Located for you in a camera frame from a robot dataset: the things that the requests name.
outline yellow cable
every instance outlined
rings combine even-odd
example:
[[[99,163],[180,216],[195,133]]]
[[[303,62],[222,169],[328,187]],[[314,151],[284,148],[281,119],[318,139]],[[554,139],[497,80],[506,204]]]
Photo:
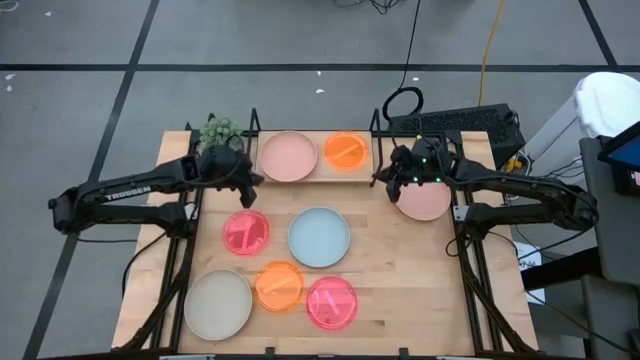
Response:
[[[496,35],[496,29],[498,28],[500,17],[502,16],[502,8],[504,7],[504,2],[505,0],[500,0],[500,6],[498,6],[498,13],[496,14],[496,19],[493,21],[493,26],[491,27],[491,34],[489,35],[489,41],[487,42],[487,47],[484,49],[484,59],[482,59],[482,70],[480,71],[480,96],[478,97],[478,106],[482,106],[482,99],[484,98],[484,75],[485,75],[485,69],[487,67],[487,59],[489,59],[489,52],[491,52],[491,44],[493,43],[493,38]]]

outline small potted plant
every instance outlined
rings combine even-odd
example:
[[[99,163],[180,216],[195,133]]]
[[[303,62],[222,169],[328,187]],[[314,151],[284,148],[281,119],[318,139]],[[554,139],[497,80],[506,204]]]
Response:
[[[228,116],[216,118],[209,114],[209,121],[200,129],[200,151],[215,145],[229,145],[234,149],[244,147],[240,137],[242,130]]]

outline pink bowl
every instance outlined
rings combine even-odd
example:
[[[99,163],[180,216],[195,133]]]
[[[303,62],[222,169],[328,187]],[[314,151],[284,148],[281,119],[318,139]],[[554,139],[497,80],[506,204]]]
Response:
[[[240,210],[224,223],[222,240],[229,251],[236,255],[252,256],[269,243],[269,220],[254,210]]]
[[[349,326],[358,313],[358,295],[339,276],[325,276],[311,285],[305,305],[311,322],[322,330],[338,331]]]
[[[293,182],[309,175],[318,162],[318,149],[305,135],[283,131],[272,136],[262,147],[259,164],[267,176],[276,181]]]
[[[435,220],[449,209],[451,190],[443,183],[409,184],[400,189],[396,206],[412,219]]]

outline plate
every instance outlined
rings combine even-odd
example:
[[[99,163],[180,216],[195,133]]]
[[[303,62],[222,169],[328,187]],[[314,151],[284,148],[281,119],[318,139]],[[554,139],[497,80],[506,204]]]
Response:
[[[269,243],[269,221],[254,210],[233,213],[224,223],[222,239],[229,251],[236,255],[256,255]]]
[[[451,190],[444,183],[409,184],[400,189],[396,206],[403,214],[420,221],[442,216],[451,204]]]
[[[347,280],[325,276],[309,288],[305,309],[311,322],[320,329],[342,330],[356,317],[358,295]]]
[[[367,161],[367,144],[362,136],[351,132],[339,132],[324,143],[324,157],[334,169],[354,171]]]
[[[316,145],[304,134],[283,131],[269,138],[259,154],[259,164],[271,179],[298,181],[309,175],[318,162]]]
[[[193,283],[184,302],[184,318],[197,336],[223,340],[242,329],[252,303],[251,288],[240,274],[216,270]]]
[[[289,226],[289,249],[302,264],[326,267],[347,253],[350,231],[342,215],[326,207],[301,212]]]
[[[300,303],[304,280],[292,263],[273,261],[260,270],[253,287],[263,309],[274,314],[286,314]]]

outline black floor stripe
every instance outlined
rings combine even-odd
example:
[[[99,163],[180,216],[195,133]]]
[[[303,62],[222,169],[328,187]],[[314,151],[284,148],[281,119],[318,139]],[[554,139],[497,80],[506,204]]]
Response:
[[[126,71],[127,64],[0,64],[0,71]]]
[[[479,72],[479,64],[412,64],[409,71]],[[128,71],[123,64],[0,64],[0,71]],[[403,71],[404,64],[140,64],[145,72],[270,72],[270,71]],[[589,73],[597,71],[640,72],[640,65],[487,65],[487,72]]]
[[[584,12],[584,16],[587,18],[589,26],[591,27],[593,36],[595,36],[596,41],[598,42],[598,46],[600,47],[600,51],[602,51],[604,59],[607,61],[607,64],[609,66],[617,67],[618,63],[616,62],[616,59],[611,52],[611,48],[609,48],[609,44],[607,44],[607,40],[604,38],[604,34],[600,29],[600,25],[598,25],[598,21],[596,20],[595,15],[593,15],[593,11],[591,10],[591,6],[589,6],[589,2],[587,0],[578,0],[578,2],[580,3],[582,12]]]
[[[76,250],[77,243],[77,240],[71,236],[67,236],[67,239],[64,242],[62,253],[58,259],[58,264],[56,265],[53,277],[49,283],[49,289],[44,297],[44,301],[40,307],[40,312],[38,313],[38,318],[36,319],[33,330],[31,331],[27,348],[22,356],[23,359],[32,360],[38,357],[42,341],[47,333],[47,328],[49,327],[49,322],[53,315],[53,310],[58,303],[60,290],[62,290],[62,285],[64,284],[64,279],[67,276],[67,271],[69,270],[71,258]]]
[[[104,162],[107,159],[109,146],[111,146],[111,140],[113,140],[113,135],[116,132],[116,127],[118,126],[118,121],[120,120],[120,114],[122,112],[122,108],[124,107],[124,103],[127,100],[129,88],[131,87],[131,81],[133,81],[133,75],[135,74],[138,61],[140,61],[142,49],[144,48],[144,43],[147,41],[149,29],[151,29],[151,23],[153,22],[153,17],[155,16],[156,10],[158,9],[159,1],[160,0],[152,0],[149,4],[149,10],[147,11],[147,15],[144,18],[142,29],[140,30],[140,35],[138,35],[138,40],[136,41],[136,45],[133,48],[133,53],[131,54],[131,59],[129,60],[129,68],[124,75],[122,84],[120,85],[120,90],[118,90],[118,95],[116,96],[116,100],[113,103],[113,108],[111,109],[111,115],[109,115],[109,121],[107,121],[104,133],[102,134],[102,139],[100,140],[100,145],[98,146],[98,152],[96,153],[96,157],[93,160],[93,166],[91,166],[91,172],[89,173],[89,180],[97,181],[100,178],[100,173],[102,172]]]
[[[482,65],[412,64],[409,71],[479,72]],[[141,64],[138,71],[176,72],[270,72],[270,71],[403,71],[404,64]],[[607,65],[488,65],[487,72],[582,73],[612,70]]]
[[[123,77],[122,84],[120,85],[120,90],[118,91],[118,95],[116,96],[116,100],[113,104],[113,109],[111,110],[111,115],[109,116],[105,131],[102,135],[102,140],[100,141],[96,157],[93,160],[93,165],[91,166],[91,171],[89,173],[90,181],[98,180],[98,178],[100,177],[100,172],[102,171],[104,161],[107,157],[107,152],[109,151],[111,139],[113,138],[118,120],[120,119],[120,112],[122,111],[122,107],[124,106],[124,103],[126,101],[127,93],[129,92],[129,88],[131,86],[131,80],[133,79],[133,75],[135,74],[136,66],[138,64],[138,61],[140,60],[140,55],[142,54],[144,43],[147,39],[149,29],[151,28],[151,23],[153,22],[153,18],[158,8],[158,2],[159,0],[151,0],[149,4],[147,14],[142,23],[142,28],[140,29],[140,34],[138,35],[138,40],[136,41],[133,53],[131,54],[131,58],[129,60],[127,71]],[[47,328],[49,327],[49,323],[51,321],[51,316],[53,315],[53,311],[58,302],[60,291],[62,290],[62,285],[64,284],[64,280],[69,270],[69,265],[71,264],[71,259],[73,258],[73,253],[75,252],[76,244],[77,241],[75,240],[75,238],[67,237],[65,245],[62,249],[62,254],[58,259],[58,264],[56,265],[53,278],[49,283],[49,289],[47,290],[47,294],[44,298],[44,301],[42,302],[42,306],[40,307],[38,318],[33,327],[33,330],[31,331],[31,336],[29,337],[29,342],[27,343],[27,348],[25,349],[23,359],[36,359],[38,357],[38,354],[40,353],[42,341],[44,340]]]

